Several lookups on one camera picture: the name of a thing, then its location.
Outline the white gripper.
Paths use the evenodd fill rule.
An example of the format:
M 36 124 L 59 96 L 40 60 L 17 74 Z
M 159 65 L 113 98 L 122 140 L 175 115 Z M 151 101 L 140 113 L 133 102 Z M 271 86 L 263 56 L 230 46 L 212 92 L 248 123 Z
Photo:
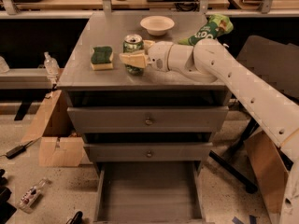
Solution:
M 160 41 L 154 43 L 153 40 L 144 41 L 144 50 L 148 51 L 149 65 L 158 71 L 168 71 L 168 56 L 173 43 Z M 120 60 L 122 63 L 137 68 L 146 68 L 148 65 L 148 56 L 145 54 L 122 53 Z

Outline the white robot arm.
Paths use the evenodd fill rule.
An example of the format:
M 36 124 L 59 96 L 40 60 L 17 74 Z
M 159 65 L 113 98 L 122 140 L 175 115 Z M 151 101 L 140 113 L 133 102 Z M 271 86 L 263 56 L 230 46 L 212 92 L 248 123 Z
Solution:
M 299 219 L 299 105 L 240 64 L 215 39 L 194 46 L 149 42 L 146 49 L 122 53 L 122 63 L 157 71 L 174 71 L 197 82 L 224 82 L 269 138 L 293 162 L 279 224 Z

